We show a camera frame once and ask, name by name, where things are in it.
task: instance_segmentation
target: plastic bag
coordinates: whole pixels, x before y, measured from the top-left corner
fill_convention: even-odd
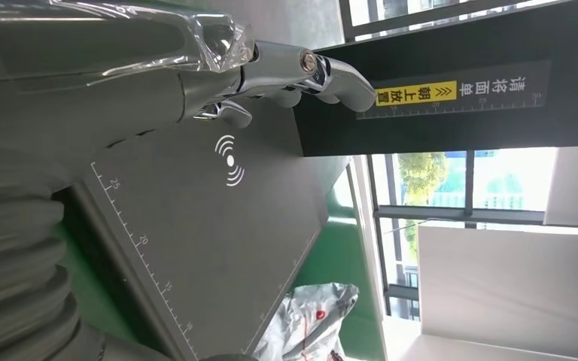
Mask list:
[[[165,2],[0,0],[0,80],[83,86],[159,68],[220,73],[249,62],[254,47],[251,27],[230,15]]]
[[[357,296],[352,284],[297,287],[282,300],[252,356],[259,361],[343,359],[338,334]]]

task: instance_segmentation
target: wireless charging symbol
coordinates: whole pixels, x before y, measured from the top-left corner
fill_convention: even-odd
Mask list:
[[[231,154],[231,152],[233,152],[234,139],[235,138],[232,135],[223,135],[218,139],[216,147],[214,147],[214,152],[226,158],[227,166],[230,167],[230,170],[227,173],[227,182],[225,183],[228,187],[237,186],[240,181],[245,178],[245,169],[236,164],[236,160]]]

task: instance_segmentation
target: yellow label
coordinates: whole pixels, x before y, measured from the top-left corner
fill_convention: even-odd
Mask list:
[[[379,107],[444,102],[458,98],[458,82],[451,80],[442,83],[396,86],[376,89],[376,92],[378,93],[376,105]]]

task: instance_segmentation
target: black panel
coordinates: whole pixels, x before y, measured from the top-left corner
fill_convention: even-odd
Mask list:
[[[307,156],[578,146],[578,0],[323,50],[367,79],[550,60],[542,108],[356,120],[305,97],[295,108]]]

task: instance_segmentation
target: gray tray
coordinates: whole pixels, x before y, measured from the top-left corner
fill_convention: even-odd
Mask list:
[[[150,132],[104,152],[76,187],[176,359],[251,353],[327,219],[323,163],[302,157],[293,111],[244,105],[245,129]]]

